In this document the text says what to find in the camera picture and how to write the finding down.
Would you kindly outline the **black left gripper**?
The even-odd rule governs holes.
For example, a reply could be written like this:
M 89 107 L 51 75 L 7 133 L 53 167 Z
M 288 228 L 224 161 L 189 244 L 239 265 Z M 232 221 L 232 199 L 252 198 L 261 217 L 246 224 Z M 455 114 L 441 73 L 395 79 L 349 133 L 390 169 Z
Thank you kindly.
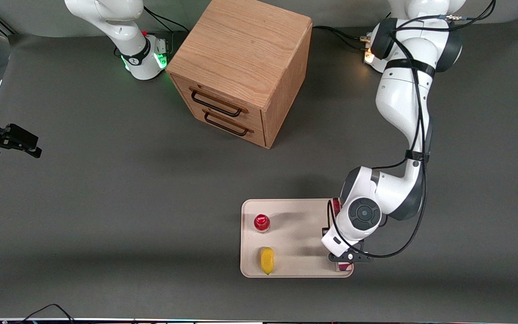
M 352 244 L 352 263 L 370 263 L 373 261 L 372 257 L 365 256 L 361 253 L 364 252 L 364 244 L 365 240 L 360 240 Z M 349 255 L 349 252 L 344 252 L 341 256 L 335 256 L 335 254 L 329 253 L 329 260 L 339 265 L 349 265 L 351 263 Z

